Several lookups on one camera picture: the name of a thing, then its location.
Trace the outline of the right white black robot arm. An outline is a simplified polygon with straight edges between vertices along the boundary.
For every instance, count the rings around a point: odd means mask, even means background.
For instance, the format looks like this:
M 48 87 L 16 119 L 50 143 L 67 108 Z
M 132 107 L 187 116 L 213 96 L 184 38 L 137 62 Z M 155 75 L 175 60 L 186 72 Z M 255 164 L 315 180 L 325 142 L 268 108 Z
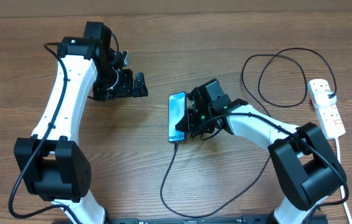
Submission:
M 205 133 L 214 137 L 220 131 L 268 150 L 285 197 L 263 217 L 266 223 L 321 223 L 313 214 L 328 206 L 325 199 L 340 187 L 348 187 L 344 169 L 316 124 L 283 123 L 247 101 L 232 101 L 217 79 L 190 93 L 169 96 L 169 142 L 178 144 Z

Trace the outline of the blue Galaxy smartphone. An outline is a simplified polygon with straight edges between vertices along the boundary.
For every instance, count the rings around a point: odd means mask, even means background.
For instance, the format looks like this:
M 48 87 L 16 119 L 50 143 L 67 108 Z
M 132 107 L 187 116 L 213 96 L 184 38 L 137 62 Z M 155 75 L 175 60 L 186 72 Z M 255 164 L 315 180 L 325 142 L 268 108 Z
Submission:
M 169 96 L 169 122 L 168 122 L 168 141 L 179 142 L 186 139 L 185 131 L 179 131 L 176 125 L 185 116 L 186 93 L 181 91 Z

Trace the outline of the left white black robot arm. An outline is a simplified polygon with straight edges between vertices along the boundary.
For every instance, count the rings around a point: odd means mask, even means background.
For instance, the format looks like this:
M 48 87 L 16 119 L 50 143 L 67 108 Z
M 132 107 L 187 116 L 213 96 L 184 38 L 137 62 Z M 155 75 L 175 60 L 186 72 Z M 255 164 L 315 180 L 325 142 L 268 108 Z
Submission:
M 143 73 L 128 68 L 129 53 L 112 49 L 117 38 L 102 22 L 87 22 L 82 37 L 49 42 L 57 76 L 45 111 L 29 138 L 18 138 L 14 155 L 20 174 L 9 196 L 14 213 L 18 186 L 59 208 L 70 223 L 109 223 L 94 198 L 91 165 L 79 147 L 80 122 L 88 99 L 104 102 L 148 95 Z

